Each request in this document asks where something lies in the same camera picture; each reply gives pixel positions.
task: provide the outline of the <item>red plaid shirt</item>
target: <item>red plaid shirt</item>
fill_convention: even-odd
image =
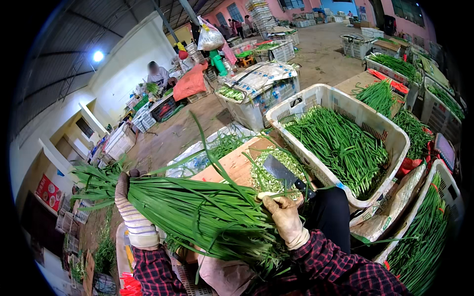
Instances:
[[[304,246],[291,251],[297,274],[262,283],[254,295],[411,295],[382,265],[359,255],[346,255],[321,230],[310,234]],[[134,248],[134,254],[134,277],[142,282],[143,295],[186,295],[163,249]]]

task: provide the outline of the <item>warehouse floor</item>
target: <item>warehouse floor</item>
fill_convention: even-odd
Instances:
[[[339,35],[344,33],[361,33],[360,29],[349,28],[342,23],[328,23],[299,28],[300,51],[291,60],[302,65],[300,68],[300,89],[315,83],[334,86],[364,71],[362,61],[345,57]],[[231,121],[227,109],[211,94],[194,104],[188,104],[168,121],[155,125],[147,133],[139,133],[135,146],[128,152],[128,160],[140,171],[159,169],[186,150],[187,147],[201,139],[192,111],[204,130],[206,136],[216,132]],[[80,248],[94,251],[97,248],[99,231],[103,227],[105,209],[91,212],[86,225],[81,227]],[[110,223],[110,235],[115,240],[118,225],[122,222],[116,207],[113,208]],[[117,268],[112,276],[118,282]]]

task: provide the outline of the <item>yellow wall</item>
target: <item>yellow wall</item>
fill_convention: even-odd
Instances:
[[[186,41],[186,44],[191,43],[192,36],[187,26],[183,26],[175,30],[174,33],[176,34],[176,37],[178,37],[179,41]],[[166,38],[168,38],[168,41],[171,43],[171,46],[174,47],[176,41],[174,40],[173,36],[171,36],[171,34],[167,34]]]

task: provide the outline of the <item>white pillar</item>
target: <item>white pillar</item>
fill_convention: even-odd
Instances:
[[[56,149],[56,147],[51,143],[51,141],[44,135],[39,138],[39,142],[43,146],[43,152],[50,162],[55,165],[55,167],[61,171],[67,178],[72,182],[78,183],[79,178],[72,174],[74,167],[69,163],[69,161]]]
[[[109,132],[102,126],[102,124],[97,120],[97,118],[94,116],[94,114],[92,114],[85,104],[79,103],[79,106],[81,107],[82,117],[84,117],[91,128],[96,131],[101,138],[109,134]]]

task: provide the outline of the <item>red rubber band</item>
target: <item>red rubber band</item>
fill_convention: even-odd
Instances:
[[[435,189],[436,189],[436,192],[438,192],[438,187],[437,187],[435,184],[433,184],[433,183],[431,183],[431,185],[433,185],[433,186],[435,187]]]
[[[390,271],[390,265],[388,264],[387,260],[385,260],[383,263],[385,264],[387,271]]]

